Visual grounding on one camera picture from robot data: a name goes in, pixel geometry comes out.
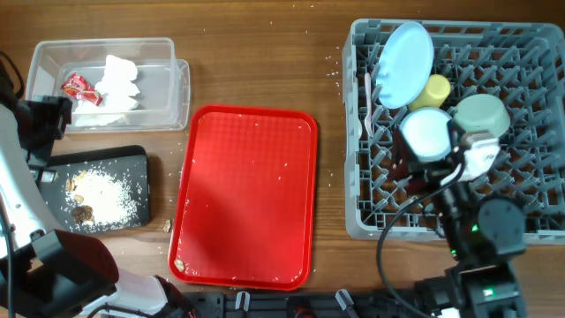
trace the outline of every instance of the dark red object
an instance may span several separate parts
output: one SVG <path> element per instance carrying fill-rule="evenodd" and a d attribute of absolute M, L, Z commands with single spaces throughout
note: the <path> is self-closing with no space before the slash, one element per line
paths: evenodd
<path fill-rule="evenodd" d="M 85 78 L 73 73 L 61 86 L 61 89 L 70 97 L 78 100 L 84 99 L 98 106 L 102 102 L 102 96 Z"/>
<path fill-rule="evenodd" d="M 317 152 L 318 126 L 304 112 L 198 110 L 170 241 L 173 275 L 281 291 L 302 285 L 310 272 Z"/>

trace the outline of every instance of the plastic crate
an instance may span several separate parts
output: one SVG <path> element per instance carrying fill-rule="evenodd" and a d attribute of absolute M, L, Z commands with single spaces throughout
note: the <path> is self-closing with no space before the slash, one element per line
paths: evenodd
<path fill-rule="evenodd" d="M 378 239 L 409 199 L 402 182 L 388 180 L 391 133 L 408 112 L 388 110 L 374 95 L 373 131 L 366 115 L 363 77 L 379 63 L 390 34 L 406 20 L 359 19 L 343 47 L 343 104 L 347 120 L 345 214 L 355 239 Z M 418 21 L 435 47 L 433 73 L 446 76 L 452 92 L 442 108 L 453 113 L 463 98 L 487 93 L 500 97 L 512 118 L 501 137 L 502 152 L 487 175 L 473 181 L 479 196 L 501 193 L 525 202 L 524 238 L 530 243 L 565 244 L 565 41 L 550 24 Z M 392 239 L 439 239 L 426 228 L 420 205 L 389 233 Z"/>

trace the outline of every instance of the white crumpled tissue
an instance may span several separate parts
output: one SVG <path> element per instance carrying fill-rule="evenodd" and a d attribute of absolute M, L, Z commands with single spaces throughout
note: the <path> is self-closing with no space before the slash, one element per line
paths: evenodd
<path fill-rule="evenodd" d="M 96 126 L 113 123 L 123 117 L 123 112 L 133 110 L 139 103 L 131 98 L 139 94 L 138 87 L 132 83 L 138 76 L 135 63 L 106 56 L 106 67 L 102 80 L 94 88 L 102 94 L 99 106 L 85 100 L 79 100 L 79 106 L 73 111 L 72 124 L 75 126 Z"/>

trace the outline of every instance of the brown food piece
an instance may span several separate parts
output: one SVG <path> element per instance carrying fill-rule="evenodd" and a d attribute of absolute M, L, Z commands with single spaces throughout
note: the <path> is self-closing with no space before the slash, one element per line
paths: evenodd
<path fill-rule="evenodd" d="M 72 191 L 74 190 L 74 188 L 75 188 L 74 182 L 72 182 L 70 179 L 67 179 L 67 182 L 64 184 L 64 190 Z"/>
<path fill-rule="evenodd" d="M 179 271 L 184 271 L 185 270 L 185 263 L 181 260 L 175 260 L 175 266 L 177 267 L 177 269 Z"/>
<path fill-rule="evenodd" d="M 87 174 L 87 171 L 83 170 L 83 171 L 80 172 L 80 174 L 78 176 L 73 177 L 72 181 L 74 181 L 74 182 L 80 181 L 82 178 L 85 177 L 86 174 Z"/>
<path fill-rule="evenodd" d="M 74 223 L 94 222 L 93 210 L 89 206 L 76 207 L 71 211 Z"/>
<path fill-rule="evenodd" d="M 169 233 L 170 232 L 170 220 L 165 221 L 165 226 L 162 227 L 162 230 L 165 233 Z"/>

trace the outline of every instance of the yellow cup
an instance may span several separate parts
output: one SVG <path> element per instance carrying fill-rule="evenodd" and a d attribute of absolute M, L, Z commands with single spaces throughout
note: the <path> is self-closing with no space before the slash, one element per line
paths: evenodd
<path fill-rule="evenodd" d="M 434 74 L 427 80 L 424 90 L 408 105 L 414 111 L 422 107 L 439 108 L 451 92 L 451 85 L 445 76 Z"/>

